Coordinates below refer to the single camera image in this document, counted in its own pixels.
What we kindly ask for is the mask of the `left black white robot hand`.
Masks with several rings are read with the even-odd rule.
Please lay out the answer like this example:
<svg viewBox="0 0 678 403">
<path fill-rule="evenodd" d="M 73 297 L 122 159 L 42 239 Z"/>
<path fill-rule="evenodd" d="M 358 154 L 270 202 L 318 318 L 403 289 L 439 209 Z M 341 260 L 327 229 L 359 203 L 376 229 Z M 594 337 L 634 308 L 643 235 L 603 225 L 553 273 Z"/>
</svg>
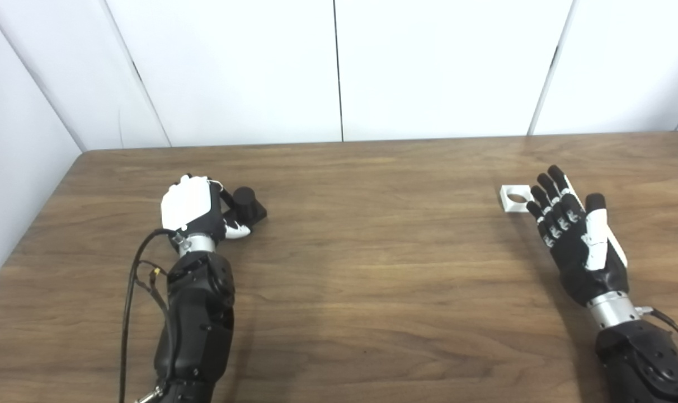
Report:
<svg viewBox="0 0 678 403">
<path fill-rule="evenodd" d="M 221 182 L 206 176 L 181 176 L 163 195 L 160 206 L 162 228 L 185 238 L 203 235 L 217 244 L 252 232 L 234 216 L 234 197 Z"/>
</svg>

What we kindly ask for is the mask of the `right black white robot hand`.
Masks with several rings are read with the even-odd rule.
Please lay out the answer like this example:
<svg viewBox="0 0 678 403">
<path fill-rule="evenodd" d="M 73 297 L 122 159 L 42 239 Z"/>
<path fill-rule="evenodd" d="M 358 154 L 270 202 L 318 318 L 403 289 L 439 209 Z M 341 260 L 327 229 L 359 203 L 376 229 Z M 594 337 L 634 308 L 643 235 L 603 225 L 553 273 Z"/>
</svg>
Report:
<svg viewBox="0 0 678 403">
<path fill-rule="evenodd" d="M 628 260 L 608 224 L 605 197 L 581 200 L 567 174 L 551 165 L 531 187 L 526 205 L 559 272 L 562 288 L 576 303 L 630 291 Z"/>
</svg>

